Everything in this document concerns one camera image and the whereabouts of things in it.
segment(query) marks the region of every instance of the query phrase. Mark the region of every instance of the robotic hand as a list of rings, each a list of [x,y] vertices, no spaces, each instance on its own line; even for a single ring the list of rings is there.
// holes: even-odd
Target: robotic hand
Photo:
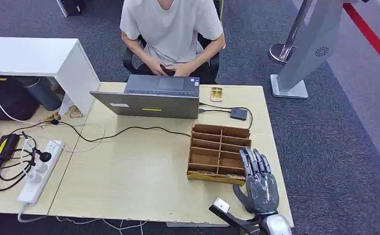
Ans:
[[[229,225],[244,229],[248,234],[248,227],[259,225],[268,235],[292,235],[289,223],[276,210],[279,206],[278,187],[267,158],[250,147],[245,147],[239,153],[245,168],[247,196],[237,185],[233,185],[233,191],[246,211],[254,214],[254,218],[235,218],[229,213],[229,204],[220,198],[210,206],[210,211]]]

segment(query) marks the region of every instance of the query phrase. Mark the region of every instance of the white t-shirt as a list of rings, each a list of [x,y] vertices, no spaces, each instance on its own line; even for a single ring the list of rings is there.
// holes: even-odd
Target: white t-shirt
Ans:
[[[120,28],[131,40],[142,35],[144,51],[166,65],[194,59],[198,33],[215,40],[223,32],[213,0],[174,0],[169,10],[157,0],[125,0]]]

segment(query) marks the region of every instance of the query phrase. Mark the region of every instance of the cardboard compartment box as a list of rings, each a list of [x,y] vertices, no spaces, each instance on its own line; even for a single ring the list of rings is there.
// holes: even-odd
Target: cardboard compartment box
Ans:
[[[191,134],[187,178],[245,184],[239,150],[251,147],[248,129],[195,124]]]

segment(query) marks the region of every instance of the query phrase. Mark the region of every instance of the silver pole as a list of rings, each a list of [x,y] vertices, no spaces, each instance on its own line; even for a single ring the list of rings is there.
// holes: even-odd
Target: silver pole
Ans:
[[[286,42],[276,43],[270,47],[269,56],[273,61],[283,65],[289,61],[290,57],[296,49],[296,47],[293,45],[293,42],[295,41],[298,29],[302,25],[302,22],[304,21],[311,3],[312,0],[304,0],[302,2],[301,8],[299,9],[298,15],[296,16],[295,22],[293,22],[293,26],[289,32],[289,36],[286,39]]]

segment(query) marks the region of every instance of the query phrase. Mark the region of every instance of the metal stand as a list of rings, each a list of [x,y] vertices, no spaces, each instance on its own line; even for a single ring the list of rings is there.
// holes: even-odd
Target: metal stand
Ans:
[[[292,29],[289,32],[289,36],[285,43],[273,44],[269,49],[269,57],[279,64],[285,65],[292,54],[295,52],[296,47],[293,46],[293,42],[296,38],[296,33],[304,21],[304,18],[308,12],[309,6],[312,0],[304,0],[302,2],[301,8],[299,9],[298,15],[296,16],[295,22],[293,23]]]
[[[304,80],[300,81],[296,86],[287,91],[281,91],[278,87],[278,77],[277,74],[272,74],[270,76],[270,85],[272,86],[272,94],[274,97],[286,97],[286,98],[297,98],[306,99],[308,98],[308,91],[306,90]]]
[[[303,79],[334,52],[341,20],[342,5],[360,0],[319,0],[298,49],[279,74],[270,76],[273,95],[308,98]]]

